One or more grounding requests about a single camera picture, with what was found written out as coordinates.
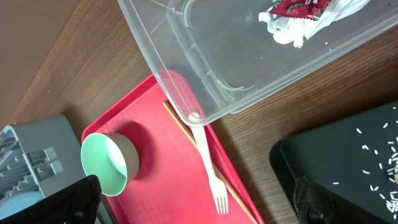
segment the plastic fork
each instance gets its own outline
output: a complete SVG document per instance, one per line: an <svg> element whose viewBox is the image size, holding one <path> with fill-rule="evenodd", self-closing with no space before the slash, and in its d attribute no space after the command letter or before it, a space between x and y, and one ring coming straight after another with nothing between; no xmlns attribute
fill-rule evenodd
<svg viewBox="0 0 398 224"><path fill-rule="evenodd" d="M215 174L213 163L210 157L210 151L207 144L207 138L204 127L191 128L193 137L197 142L197 146L205 164L207 175L209 176L209 183L211 193L213 194L214 202L216 204L217 212L219 214L228 214L228 193L225 184Z"/></svg>

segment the red wrapper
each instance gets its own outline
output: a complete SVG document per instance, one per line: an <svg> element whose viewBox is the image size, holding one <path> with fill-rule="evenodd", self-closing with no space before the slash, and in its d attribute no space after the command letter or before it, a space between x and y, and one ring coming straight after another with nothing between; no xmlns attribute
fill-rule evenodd
<svg viewBox="0 0 398 224"><path fill-rule="evenodd" d="M271 14L285 17L319 20L332 0L278 0Z"/></svg>

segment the green cup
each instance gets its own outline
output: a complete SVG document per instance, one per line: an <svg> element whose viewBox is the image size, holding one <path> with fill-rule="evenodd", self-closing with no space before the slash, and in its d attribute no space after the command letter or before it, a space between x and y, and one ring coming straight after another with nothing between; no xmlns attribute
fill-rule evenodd
<svg viewBox="0 0 398 224"><path fill-rule="evenodd" d="M135 178L139 158L133 143L118 133L93 133L81 146L81 163L87 176L96 175L102 193L119 195Z"/></svg>

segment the clear plastic container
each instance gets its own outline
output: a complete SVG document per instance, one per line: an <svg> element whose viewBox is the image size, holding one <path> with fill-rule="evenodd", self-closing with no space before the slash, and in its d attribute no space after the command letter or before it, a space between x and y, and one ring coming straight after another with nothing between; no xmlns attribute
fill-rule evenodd
<svg viewBox="0 0 398 224"><path fill-rule="evenodd" d="M258 14L273 5L271 0L119 3L150 69L191 126L237 113L398 23L398 1L371 0L296 49L275 42L267 24L258 21ZM168 70L186 79L196 99ZM188 119L192 111L199 111L200 118Z"/></svg>

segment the wooden chopstick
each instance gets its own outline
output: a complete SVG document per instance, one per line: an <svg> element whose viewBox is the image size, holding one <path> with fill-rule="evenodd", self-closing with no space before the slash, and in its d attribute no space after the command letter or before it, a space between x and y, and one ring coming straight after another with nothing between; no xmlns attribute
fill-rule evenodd
<svg viewBox="0 0 398 224"><path fill-rule="evenodd" d="M180 126L180 129L184 132L184 134L187 136L187 138L191 141L193 146L199 151L197 143L195 141L195 138L192 136L191 132L188 130L186 125L181 121L181 119L175 114L174 110L171 108L168 102L163 102L164 107L166 110L169 112L171 117L173 117L174 121ZM235 201L239 204L239 206L243 209L243 211L248 215L248 217L253 221L253 223L258 224L257 220L253 217L249 209L245 206L239 195L234 191L232 186L228 183L228 181L225 179L225 177L222 175L220 170L213 164L214 171L217 175L218 178L220 178L226 188L228 189L229 193L232 195L232 197L235 199Z"/></svg>

